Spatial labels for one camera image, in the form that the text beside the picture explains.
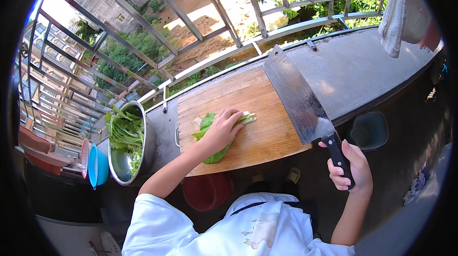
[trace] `metal bowl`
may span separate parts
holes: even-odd
[[[129,153],[119,149],[112,149],[108,141],[108,163],[113,178],[120,185],[129,185],[134,179],[148,172],[154,161],[154,151],[156,150],[156,138],[152,128],[151,121],[147,118],[145,110],[137,101],[129,101],[121,108],[123,112],[128,111],[136,116],[143,118],[144,140],[143,149],[141,150],[140,165],[134,175],[130,174],[129,163],[132,161]]]

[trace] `cleaver handle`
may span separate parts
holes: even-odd
[[[329,136],[323,137],[321,141],[328,146],[334,166],[343,168],[344,175],[342,177],[350,179],[351,184],[348,186],[348,190],[351,190],[354,186],[354,179],[351,175],[350,161],[342,153],[342,141],[340,141],[339,136],[334,132]]]

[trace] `slipper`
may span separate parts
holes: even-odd
[[[298,168],[292,168],[289,170],[289,173],[286,176],[286,179],[289,179],[293,183],[297,184],[300,177],[301,177],[301,171]]]
[[[262,173],[260,171],[256,172],[256,175],[253,176],[253,179],[251,181],[251,183],[255,183],[257,181],[263,181],[264,180],[264,177],[262,176]]]

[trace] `hand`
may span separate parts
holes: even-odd
[[[319,142],[318,146],[327,148],[326,144]],[[349,144],[347,140],[342,142],[342,153],[350,161],[350,170],[354,179],[354,187],[350,193],[367,191],[372,193],[372,174],[366,157],[358,146]],[[338,190],[348,190],[350,179],[341,177],[343,169],[335,167],[331,159],[328,160],[329,177],[333,180]]]
[[[223,109],[215,116],[209,130],[197,142],[199,146],[203,147],[207,157],[216,154],[232,142],[237,132],[243,128],[242,124],[234,127],[237,119],[242,115],[243,112],[237,109]]]

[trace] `bamboo cutting board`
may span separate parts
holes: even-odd
[[[208,112],[224,108],[255,113],[256,121],[241,129],[226,155],[216,164],[199,164],[187,176],[212,174],[261,164],[312,148],[302,145],[283,104],[262,66],[197,88],[178,100],[180,151],[196,139],[199,124]]]

